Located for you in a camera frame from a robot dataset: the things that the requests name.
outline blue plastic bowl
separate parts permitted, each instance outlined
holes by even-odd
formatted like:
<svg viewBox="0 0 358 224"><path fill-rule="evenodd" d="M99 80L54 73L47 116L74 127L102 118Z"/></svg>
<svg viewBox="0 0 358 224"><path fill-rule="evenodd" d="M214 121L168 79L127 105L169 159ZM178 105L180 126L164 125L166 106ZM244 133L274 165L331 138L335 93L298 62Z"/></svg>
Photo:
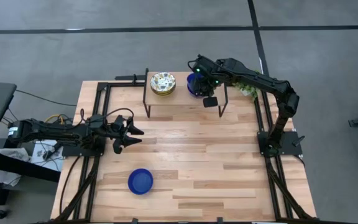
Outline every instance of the blue plastic bowl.
<svg viewBox="0 0 358 224"><path fill-rule="evenodd" d="M200 73L192 73L192 74L190 74L190 75L187 76L187 89L189 90L189 92L190 92L194 97L201 97L201 96L196 96L196 95L194 94L193 90L191 90L191 88L190 88L190 83L191 83L191 81L192 81L193 79L196 78L196 75L197 75L198 78L201 78L201 77L202 77L202 75L201 75Z"/></svg>
<svg viewBox="0 0 358 224"><path fill-rule="evenodd" d="M128 187L137 195L146 194L153 186L153 176L147 169L137 169L128 178Z"/></svg>

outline gray carpet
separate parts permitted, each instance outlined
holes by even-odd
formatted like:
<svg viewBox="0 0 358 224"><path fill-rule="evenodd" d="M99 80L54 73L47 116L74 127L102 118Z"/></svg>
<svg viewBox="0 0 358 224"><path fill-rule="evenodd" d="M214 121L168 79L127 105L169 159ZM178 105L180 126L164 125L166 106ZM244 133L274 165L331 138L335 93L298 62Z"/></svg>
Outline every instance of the gray carpet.
<svg viewBox="0 0 358 224"><path fill-rule="evenodd" d="M255 0L260 26L358 25L358 1ZM245 0L0 0L0 29L150 26L250 26ZM301 96L294 121L318 216L358 222L358 30L262 31L270 76ZM76 103L83 80L151 70L187 70L197 54L234 57L259 68L252 31L0 35L0 82L51 100ZM16 93L19 118L72 115ZM7 130L0 127L0 138ZM0 223L45 221L54 195L14 192Z"/></svg>

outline yellow cable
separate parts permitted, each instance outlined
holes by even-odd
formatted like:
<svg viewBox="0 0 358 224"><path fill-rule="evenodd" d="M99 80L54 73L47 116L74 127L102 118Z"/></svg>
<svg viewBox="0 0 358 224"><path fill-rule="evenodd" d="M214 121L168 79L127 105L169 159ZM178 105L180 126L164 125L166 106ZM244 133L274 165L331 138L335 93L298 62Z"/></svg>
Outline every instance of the yellow cable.
<svg viewBox="0 0 358 224"><path fill-rule="evenodd" d="M60 114L54 114L52 116L50 116L49 118L47 118L45 120L45 123L47 123L49 120L51 120L52 118L56 118L56 117L59 117L60 118L60 124L64 124L64 120L63 118L60 116Z"/></svg>

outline butcher block table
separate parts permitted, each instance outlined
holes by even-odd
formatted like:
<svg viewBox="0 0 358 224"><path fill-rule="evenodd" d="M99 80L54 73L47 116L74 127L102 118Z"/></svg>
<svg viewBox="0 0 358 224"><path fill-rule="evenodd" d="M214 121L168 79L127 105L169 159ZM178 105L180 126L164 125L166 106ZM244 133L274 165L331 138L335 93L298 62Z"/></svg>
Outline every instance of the butcher block table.
<svg viewBox="0 0 358 224"><path fill-rule="evenodd" d="M97 81L82 84L74 123L92 114ZM156 106L148 118L142 103L143 88L112 88L108 111L130 108L134 124L144 131L140 144L125 148L120 155L106 141L100 158L93 201L92 222L180 222L180 221L273 221L273 207L264 158L259 154L259 130L255 106L250 96L228 87L229 104L222 118L216 108L200 106ZM278 108L269 95L273 119ZM267 119L261 106L264 126ZM113 122L120 111L108 117ZM293 129L290 119L287 130ZM59 214L62 188L75 157L66 158L53 205L51 218ZM282 156L289 191L311 216L315 216L308 180L303 164L294 156ZM78 189L83 158L76 163L63 197L66 207ZM89 160L88 171L93 159ZM127 186L129 174L138 168L151 171L152 190L133 194ZM285 207L277 189L281 214ZM80 218L85 216L88 192L85 192Z"/></svg>

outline stack of plates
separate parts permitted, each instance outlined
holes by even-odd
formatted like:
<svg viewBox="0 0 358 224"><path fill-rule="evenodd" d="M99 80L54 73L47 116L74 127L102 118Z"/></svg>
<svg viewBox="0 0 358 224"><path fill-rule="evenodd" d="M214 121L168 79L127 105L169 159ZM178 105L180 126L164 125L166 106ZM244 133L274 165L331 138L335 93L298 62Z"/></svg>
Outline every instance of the stack of plates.
<svg viewBox="0 0 358 224"><path fill-rule="evenodd" d="M153 92L160 96L167 96L175 90L177 83L175 77L168 72L160 72L150 79Z"/></svg>

